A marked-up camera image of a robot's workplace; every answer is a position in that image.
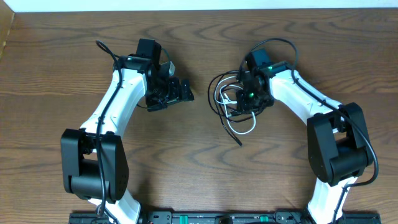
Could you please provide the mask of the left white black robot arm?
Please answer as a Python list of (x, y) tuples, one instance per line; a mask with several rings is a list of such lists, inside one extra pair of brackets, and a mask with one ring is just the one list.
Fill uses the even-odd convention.
[(126, 126), (142, 98), (149, 112), (193, 101), (188, 80), (175, 77), (171, 60), (153, 39), (140, 39), (136, 53), (115, 55), (102, 41), (97, 46), (113, 63), (111, 84), (94, 113), (79, 129), (60, 138), (65, 191), (86, 200), (93, 213), (71, 213), (70, 223), (152, 223), (127, 189), (129, 168), (123, 146)]

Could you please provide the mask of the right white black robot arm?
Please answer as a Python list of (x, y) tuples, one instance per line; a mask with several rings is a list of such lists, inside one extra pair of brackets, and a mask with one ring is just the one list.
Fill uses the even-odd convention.
[(244, 58), (237, 108), (257, 113), (280, 101), (307, 127), (308, 161), (316, 184), (304, 223), (373, 223), (371, 215), (343, 212), (348, 192), (365, 168), (377, 165), (361, 107), (332, 100), (302, 79), (288, 62), (274, 63), (264, 49)]

